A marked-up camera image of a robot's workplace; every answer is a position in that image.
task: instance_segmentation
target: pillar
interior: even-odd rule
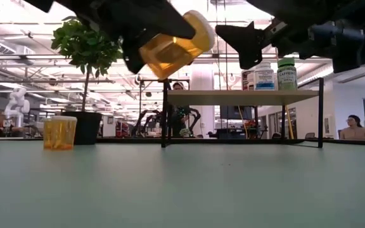
[[[212,64],[192,64],[191,66],[191,90],[214,90],[214,71]],[[193,128],[194,135],[203,135],[208,139],[208,132],[214,132],[215,129],[215,107],[214,106],[191,106],[198,110],[201,114],[201,119]]]

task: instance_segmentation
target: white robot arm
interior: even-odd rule
[[[4,114],[7,119],[16,117],[16,127],[21,127],[23,123],[23,114],[30,111],[30,103],[25,99],[25,88],[15,88],[10,94],[10,101],[6,105]]]

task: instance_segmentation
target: chair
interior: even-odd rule
[[[307,133],[305,135],[305,138],[306,139],[315,139],[315,133],[314,132]]]
[[[272,135],[271,139],[281,139],[281,134],[280,134],[280,133],[278,133],[278,132],[275,132],[275,133]]]

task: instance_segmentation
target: light green tabletop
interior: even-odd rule
[[[1,141],[4,227],[365,227],[365,146]]]

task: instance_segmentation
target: black plant pot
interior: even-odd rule
[[[102,114],[86,111],[66,111],[62,115],[77,118],[74,139],[75,145],[93,145],[96,143]]]

